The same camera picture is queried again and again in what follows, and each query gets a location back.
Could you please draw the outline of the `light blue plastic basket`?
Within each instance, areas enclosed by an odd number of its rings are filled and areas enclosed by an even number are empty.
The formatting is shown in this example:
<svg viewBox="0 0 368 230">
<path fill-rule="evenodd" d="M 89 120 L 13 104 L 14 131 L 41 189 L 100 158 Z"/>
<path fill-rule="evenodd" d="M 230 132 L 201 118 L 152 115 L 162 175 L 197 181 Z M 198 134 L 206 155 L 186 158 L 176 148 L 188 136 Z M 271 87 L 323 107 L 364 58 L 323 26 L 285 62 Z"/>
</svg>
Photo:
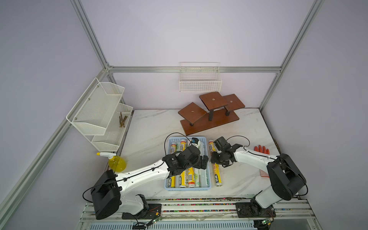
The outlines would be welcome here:
<svg viewBox="0 0 368 230">
<path fill-rule="evenodd" d="M 189 157 L 194 163 L 187 163 L 187 168 L 179 175 L 169 177 L 164 182 L 168 191 L 207 191 L 211 189 L 209 148 L 207 139 L 201 136 L 170 137 L 169 153 L 182 152 L 191 146 L 197 148 L 199 156 Z"/>
</svg>

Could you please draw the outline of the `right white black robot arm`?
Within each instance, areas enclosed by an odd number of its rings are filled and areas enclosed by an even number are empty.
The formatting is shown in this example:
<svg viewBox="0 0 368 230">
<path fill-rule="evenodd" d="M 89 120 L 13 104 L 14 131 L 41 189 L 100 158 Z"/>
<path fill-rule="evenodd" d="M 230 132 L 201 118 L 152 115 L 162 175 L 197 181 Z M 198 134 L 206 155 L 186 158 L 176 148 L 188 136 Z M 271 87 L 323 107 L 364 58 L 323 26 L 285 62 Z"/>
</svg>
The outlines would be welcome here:
<svg viewBox="0 0 368 230">
<path fill-rule="evenodd" d="M 254 209 L 267 209 L 273 204 L 291 200 L 307 182 L 294 161 L 287 154 L 269 155 L 248 149 L 243 145 L 231 145 L 224 137 L 214 141 L 218 151 L 212 153 L 211 162 L 224 168 L 235 162 L 245 163 L 267 172 L 270 186 L 251 199 Z"/>
</svg>

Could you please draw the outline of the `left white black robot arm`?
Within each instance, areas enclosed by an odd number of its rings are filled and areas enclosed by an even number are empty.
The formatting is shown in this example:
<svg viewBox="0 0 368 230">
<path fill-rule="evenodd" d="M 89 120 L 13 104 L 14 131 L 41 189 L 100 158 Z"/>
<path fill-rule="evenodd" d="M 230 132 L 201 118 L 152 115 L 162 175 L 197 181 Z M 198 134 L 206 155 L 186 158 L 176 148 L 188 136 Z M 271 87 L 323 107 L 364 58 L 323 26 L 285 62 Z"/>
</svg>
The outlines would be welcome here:
<svg viewBox="0 0 368 230">
<path fill-rule="evenodd" d="M 115 214 L 118 210 L 134 219 L 143 219 L 148 215 L 149 205 L 143 194 L 131 195 L 135 188 L 156 180 L 166 180 L 180 175 L 193 167 L 205 170 L 209 157 L 201 155 L 196 146 L 189 146 L 183 151 L 165 155 L 161 160 L 144 168 L 115 173 L 108 170 L 103 173 L 91 192 L 95 218 L 102 220 Z"/>
</svg>

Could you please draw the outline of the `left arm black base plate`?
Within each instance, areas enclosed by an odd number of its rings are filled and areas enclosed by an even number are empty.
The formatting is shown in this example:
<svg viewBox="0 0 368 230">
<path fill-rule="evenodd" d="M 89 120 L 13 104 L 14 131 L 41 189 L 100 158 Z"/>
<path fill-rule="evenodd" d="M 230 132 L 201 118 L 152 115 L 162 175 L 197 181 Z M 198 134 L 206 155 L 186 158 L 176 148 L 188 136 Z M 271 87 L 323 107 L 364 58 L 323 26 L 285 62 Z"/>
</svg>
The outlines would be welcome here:
<svg viewBox="0 0 368 230">
<path fill-rule="evenodd" d="M 138 214 L 123 213 L 122 219 L 154 219 L 159 217 L 162 211 L 162 204 L 148 204 L 147 208 L 143 208 Z"/>
</svg>

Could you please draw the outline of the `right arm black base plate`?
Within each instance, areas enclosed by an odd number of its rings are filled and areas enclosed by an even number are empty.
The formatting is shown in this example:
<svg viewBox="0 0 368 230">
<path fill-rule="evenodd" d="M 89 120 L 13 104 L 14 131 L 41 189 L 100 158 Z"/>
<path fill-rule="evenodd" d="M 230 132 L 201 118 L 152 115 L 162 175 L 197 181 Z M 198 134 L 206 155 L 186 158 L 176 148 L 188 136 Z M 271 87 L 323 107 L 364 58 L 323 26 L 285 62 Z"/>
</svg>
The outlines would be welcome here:
<svg viewBox="0 0 368 230">
<path fill-rule="evenodd" d="M 276 213 L 272 206 L 264 209 L 257 203 L 238 202 L 235 204 L 238 218 L 274 218 Z"/>
</svg>

